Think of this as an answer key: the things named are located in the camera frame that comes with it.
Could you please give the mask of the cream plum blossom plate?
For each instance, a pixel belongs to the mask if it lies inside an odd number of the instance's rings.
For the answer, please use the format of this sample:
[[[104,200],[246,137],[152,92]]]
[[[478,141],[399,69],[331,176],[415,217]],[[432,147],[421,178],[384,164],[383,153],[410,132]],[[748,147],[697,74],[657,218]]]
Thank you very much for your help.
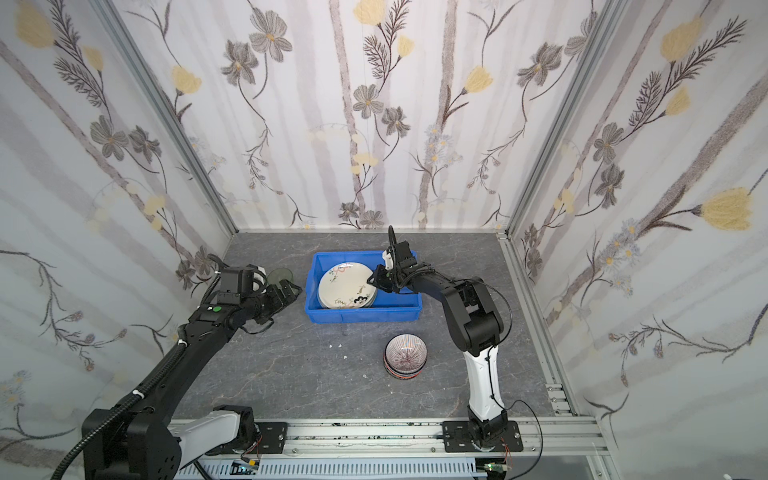
[[[321,278],[317,296],[327,309],[357,309],[371,306],[377,289],[367,284],[372,270],[358,262],[333,266]]]

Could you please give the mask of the purple striped top bowl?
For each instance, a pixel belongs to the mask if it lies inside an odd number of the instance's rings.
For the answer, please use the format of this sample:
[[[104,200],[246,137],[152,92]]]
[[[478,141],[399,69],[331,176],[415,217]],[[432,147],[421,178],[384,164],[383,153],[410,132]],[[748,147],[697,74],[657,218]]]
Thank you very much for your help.
[[[427,362],[426,343],[414,334],[400,334],[393,337],[384,350],[384,361],[401,372],[414,372]]]

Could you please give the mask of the red patterned bottom bowl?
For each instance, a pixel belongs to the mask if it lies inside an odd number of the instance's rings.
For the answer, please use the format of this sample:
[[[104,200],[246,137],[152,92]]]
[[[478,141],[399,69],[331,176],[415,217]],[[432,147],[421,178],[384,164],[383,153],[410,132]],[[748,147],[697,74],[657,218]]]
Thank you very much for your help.
[[[384,367],[387,373],[392,376],[393,378],[399,379],[399,380],[411,380],[416,378],[420,375],[420,373],[423,371],[423,368],[419,368],[414,372],[401,372],[396,370],[390,363],[387,361],[384,361]]]

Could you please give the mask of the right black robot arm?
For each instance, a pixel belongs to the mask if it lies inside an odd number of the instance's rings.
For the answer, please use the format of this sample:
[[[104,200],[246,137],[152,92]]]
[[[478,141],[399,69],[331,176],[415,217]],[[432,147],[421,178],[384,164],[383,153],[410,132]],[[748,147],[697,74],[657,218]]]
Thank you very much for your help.
[[[397,239],[392,226],[382,259],[368,284],[386,293],[423,294],[442,305],[449,336],[463,353],[467,368],[469,437],[480,449],[490,447],[509,424],[498,373],[504,323],[491,288],[479,277],[450,277],[418,260],[409,243]]]

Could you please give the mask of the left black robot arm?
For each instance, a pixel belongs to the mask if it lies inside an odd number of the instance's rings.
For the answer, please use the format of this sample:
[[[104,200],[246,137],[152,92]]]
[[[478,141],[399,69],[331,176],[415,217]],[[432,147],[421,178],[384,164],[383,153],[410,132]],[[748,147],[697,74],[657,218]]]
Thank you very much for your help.
[[[88,479],[172,479],[201,456],[250,453],[263,438],[250,407],[224,405],[178,428],[178,405],[196,378],[237,332],[255,322],[266,332],[275,316],[303,290],[289,279],[275,284],[255,265],[232,267],[219,257],[211,284],[175,345],[156,367],[110,409],[85,419],[81,439],[63,457],[53,478],[61,479],[77,457]]]

